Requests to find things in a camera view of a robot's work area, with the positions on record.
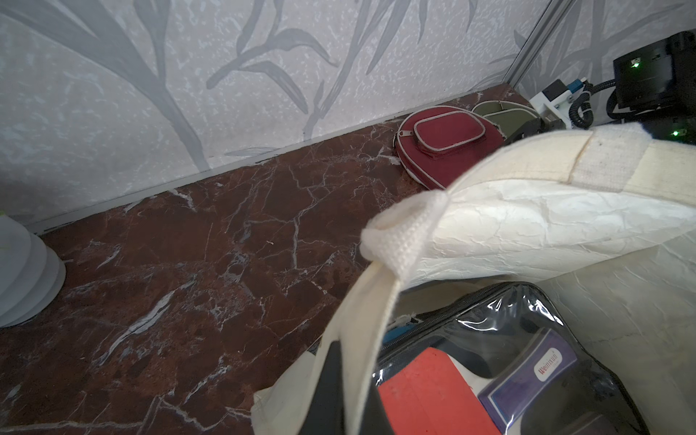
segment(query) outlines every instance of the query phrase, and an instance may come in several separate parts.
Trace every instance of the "clear plastic pouch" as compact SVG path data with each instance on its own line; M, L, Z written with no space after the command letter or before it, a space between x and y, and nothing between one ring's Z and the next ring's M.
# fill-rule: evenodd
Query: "clear plastic pouch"
M440 434L459 421L458 433L649 433L621 381L583 349L533 284L496 284L416 322L385 343L373 374L397 435L420 424ZM447 378L448 370L464 383ZM477 401L460 406L467 386ZM467 430L475 412L487 415L490 432Z

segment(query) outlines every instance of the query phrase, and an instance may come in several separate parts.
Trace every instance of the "white fabric strap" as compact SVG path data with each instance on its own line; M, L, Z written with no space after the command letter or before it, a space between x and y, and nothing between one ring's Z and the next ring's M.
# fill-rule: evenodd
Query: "white fabric strap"
M376 215L361 234L360 253L383 262L408 282L420 254L450 203L446 192L421 192Z
M578 156L570 184L584 189L623 191L652 140L637 123L606 125L595 130Z

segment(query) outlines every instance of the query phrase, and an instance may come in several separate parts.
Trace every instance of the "wall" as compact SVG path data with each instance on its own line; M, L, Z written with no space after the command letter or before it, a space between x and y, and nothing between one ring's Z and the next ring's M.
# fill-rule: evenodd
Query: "wall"
M696 28L693 0L576 0L548 39L518 91L529 99L553 80L614 78L613 61L683 30ZM594 125L608 122L611 90L592 97Z
M499 83L546 3L3 0L0 208L40 221Z

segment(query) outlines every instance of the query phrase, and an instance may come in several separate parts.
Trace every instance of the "black electronic device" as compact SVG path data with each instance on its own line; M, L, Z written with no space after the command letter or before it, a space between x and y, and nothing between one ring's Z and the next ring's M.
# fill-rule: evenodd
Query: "black electronic device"
M644 111L696 97L696 29L676 33L614 60L620 109Z
M579 128L594 119L590 96L615 87L607 115L638 121L655 139L696 144L696 29L682 31L614 60L613 80L585 82L569 117ZM630 109L616 112L616 107Z

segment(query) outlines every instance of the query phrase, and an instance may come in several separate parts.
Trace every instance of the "marble floor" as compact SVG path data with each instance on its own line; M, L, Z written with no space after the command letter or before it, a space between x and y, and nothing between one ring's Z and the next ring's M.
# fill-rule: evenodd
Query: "marble floor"
M448 104L525 102L500 85ZM401 119L43 236L65 286L0 330L0 432L250 434L253 391L319 335L367 266L368 219L422 188Z

